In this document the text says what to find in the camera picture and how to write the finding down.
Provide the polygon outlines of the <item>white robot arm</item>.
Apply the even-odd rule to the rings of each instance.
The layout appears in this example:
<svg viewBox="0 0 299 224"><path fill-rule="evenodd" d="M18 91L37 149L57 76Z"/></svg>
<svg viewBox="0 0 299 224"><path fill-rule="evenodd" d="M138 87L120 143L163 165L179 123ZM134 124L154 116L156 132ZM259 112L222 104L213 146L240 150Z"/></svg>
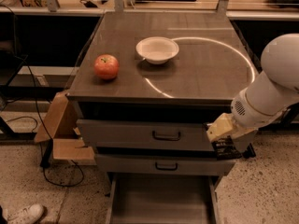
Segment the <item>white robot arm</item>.
<svg viewBox="0 0 299 224"><path fill-rule="evenodd" d="M263 71L231 102L207 129L211 143L232 140L258 130L299 102L299 34L281 35L270 41L261 56Z"/></svg>

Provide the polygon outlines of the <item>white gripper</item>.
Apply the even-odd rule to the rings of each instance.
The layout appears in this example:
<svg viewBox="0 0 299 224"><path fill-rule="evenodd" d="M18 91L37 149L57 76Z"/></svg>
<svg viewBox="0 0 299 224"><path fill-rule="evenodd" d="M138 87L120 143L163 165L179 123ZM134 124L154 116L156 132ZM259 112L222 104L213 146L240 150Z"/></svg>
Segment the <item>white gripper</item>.
<svg viewBox="0 0 299 224"><path fill-rule="evenodd" d="M231 102L232 114L222 113L206 131L210 142L215 142L227 135L230 135L237 151L243 153L253 141L256 129L267 126L282 115L283 110L275 115L265 115L256 111L247 102L246 92L241 91ZM236 122L245 129L237 129Z"/></svg>

